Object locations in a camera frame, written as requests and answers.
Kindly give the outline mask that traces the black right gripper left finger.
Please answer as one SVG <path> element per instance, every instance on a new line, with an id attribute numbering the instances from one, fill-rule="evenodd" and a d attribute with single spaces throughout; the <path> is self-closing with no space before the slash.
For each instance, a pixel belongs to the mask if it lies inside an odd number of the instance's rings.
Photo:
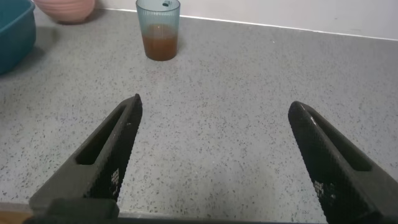
<path id="1" fill-rule="evenodd" d="M 55 199 L 118 200 L 121 184 L 142 118 L 136 94 L 115 107 L 83 144 L 29 200 L 34 213 L 43 213 Z"/>

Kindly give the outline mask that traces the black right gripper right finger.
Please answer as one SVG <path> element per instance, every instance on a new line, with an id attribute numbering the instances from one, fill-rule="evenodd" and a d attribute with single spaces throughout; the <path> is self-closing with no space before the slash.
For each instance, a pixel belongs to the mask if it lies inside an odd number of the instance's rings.
<path id="1" fill-rule="evenodd" d="M 328 223 L 397 223 L 397 181 L 309 105 L 288 118 Z"/>

